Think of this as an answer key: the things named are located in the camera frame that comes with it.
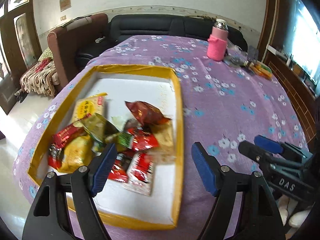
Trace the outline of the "right white gloved hand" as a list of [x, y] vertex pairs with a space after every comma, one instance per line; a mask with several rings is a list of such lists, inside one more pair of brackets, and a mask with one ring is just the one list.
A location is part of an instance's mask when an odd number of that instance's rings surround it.
[[288, 224], [292, 228], [300, 228], [309, 215], [312, 206], [308, 206], [304, 210], [296, 210], [298, 202], [286, 195], [282, 195], [278, 199], [278, 210], [281, 216], [283, 226]]

